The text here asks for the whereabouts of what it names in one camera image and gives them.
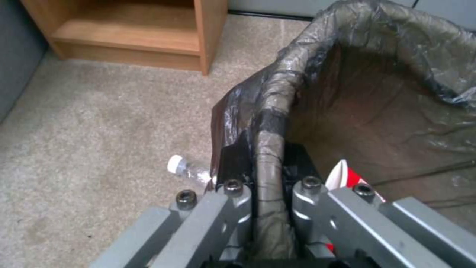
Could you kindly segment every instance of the wooden cabinet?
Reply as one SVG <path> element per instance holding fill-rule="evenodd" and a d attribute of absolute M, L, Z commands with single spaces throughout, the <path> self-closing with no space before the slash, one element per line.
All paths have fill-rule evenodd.
<path fill-rule="evenodd" d="M 208 74 L 227 0 L 21 0 L 61 58 Z"/>

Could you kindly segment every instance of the trash can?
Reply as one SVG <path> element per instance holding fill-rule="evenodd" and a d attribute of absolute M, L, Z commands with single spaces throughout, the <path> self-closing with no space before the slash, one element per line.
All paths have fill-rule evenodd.
<path fill-rule="evenodd" d="M 257 255 L 293 256 L 285 141 L 326 177 L 346 159 L 386 200 L 414 196 L 476 234 L 476 38 L 388 1 L 338 1 L 212 114 L 212 176 L 247 133 Z"/>

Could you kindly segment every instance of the plastic bottle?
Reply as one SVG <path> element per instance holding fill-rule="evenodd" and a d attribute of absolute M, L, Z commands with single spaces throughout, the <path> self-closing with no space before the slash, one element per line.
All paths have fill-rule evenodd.
<path fill-rule="evenodd" d="M 207 186 L 211 180 L 208 168 L 196 162 L 187 161 L 187 159 L 180 155 L 173 155 L 170 158 L 167 164 L 167 170 L 170 173 L 194 181 L 204 187 Z"/>

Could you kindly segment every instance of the bolt head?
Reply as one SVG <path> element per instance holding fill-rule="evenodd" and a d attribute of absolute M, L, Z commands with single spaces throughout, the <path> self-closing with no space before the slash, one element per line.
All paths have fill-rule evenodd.
<path fill-rule="evenodd" d="M 354 185 L 352 188 L 352 191 L 356 193 L 358 196 L 360 196 L 362 199 L 367 201 L 368 203 L 372 203 L 375 197 L 375 191 L 374 189 L 365 183 L 358 183 Z"/>
<path fill-rule="evenodd" d="M 243 182 L 237 179 L 225 181 L 223 189 L 229 197 L 240 197 L 243 194 Z"/>
<path fill-rule="evenodd" d="M 304 191 L 314 194 L 319 192 L 322 182 L 318 177 L 306 176 L 302 179 L 301 185 Z"/>
<path fill-rule="evenodd" d="M 179 209 L 191 210 L 197 204 L 197 194 L 192 190 L 183 190 L 175 196 L 175 201 Z"/>

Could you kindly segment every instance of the carpet floor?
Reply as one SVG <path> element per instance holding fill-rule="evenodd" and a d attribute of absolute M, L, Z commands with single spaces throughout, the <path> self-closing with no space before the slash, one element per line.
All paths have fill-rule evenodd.
<path fill-rule="evenodd" d="M 0 267 L 86 267 L 149 206 L 198 185 L 213 105 L 308 22 L 229 15 L 209 76 L 48 52 L 0 125 Z"/>

